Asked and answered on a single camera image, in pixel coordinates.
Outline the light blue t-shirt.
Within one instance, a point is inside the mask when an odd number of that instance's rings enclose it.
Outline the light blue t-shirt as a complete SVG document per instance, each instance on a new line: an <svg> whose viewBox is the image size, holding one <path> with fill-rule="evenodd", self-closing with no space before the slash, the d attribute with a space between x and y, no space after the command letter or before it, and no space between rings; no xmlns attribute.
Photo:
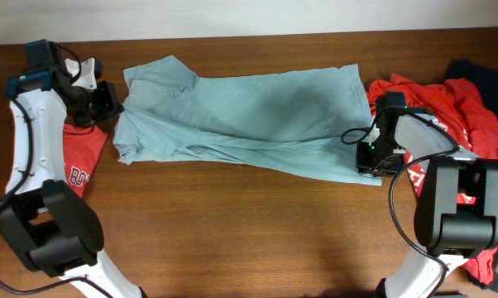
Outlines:
<svg viewBox="0 0 498 298"><path fill-rule="evenodd" d="M371 122L359 69L204 78L174 56L125 69L113 145L122 163L218 161L379 185L351 140Z"/></svg>

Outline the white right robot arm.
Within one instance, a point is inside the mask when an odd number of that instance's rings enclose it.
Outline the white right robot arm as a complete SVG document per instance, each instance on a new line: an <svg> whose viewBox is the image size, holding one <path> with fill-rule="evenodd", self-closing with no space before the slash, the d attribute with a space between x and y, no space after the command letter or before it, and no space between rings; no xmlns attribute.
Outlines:
<svg viewBox="0 0 498 298"><path fill-rule="evenodd" d="M482 251L498 246L498 160L458 144L436 117L418 108L376 112L371 145L402 147L425 170L414 213L414 239L399 269L380 280L376 297L434 297L445 279Z"/></svg>

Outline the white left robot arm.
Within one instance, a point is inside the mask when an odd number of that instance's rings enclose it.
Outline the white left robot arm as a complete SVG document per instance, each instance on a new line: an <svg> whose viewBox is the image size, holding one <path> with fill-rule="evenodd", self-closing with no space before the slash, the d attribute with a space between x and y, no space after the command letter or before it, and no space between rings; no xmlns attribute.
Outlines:
<svg viewBox="0 0 498 298"><path fill-rule="evenodd" d="M8 81L15 123L14 160L0 199L0 234L22 264L87 297L143 297L104 250L96 213L68 185L63 128L68 113L85 110L92 122L122 112L112 84L74 86L59 94L49 79L23 75Z"/></svg>

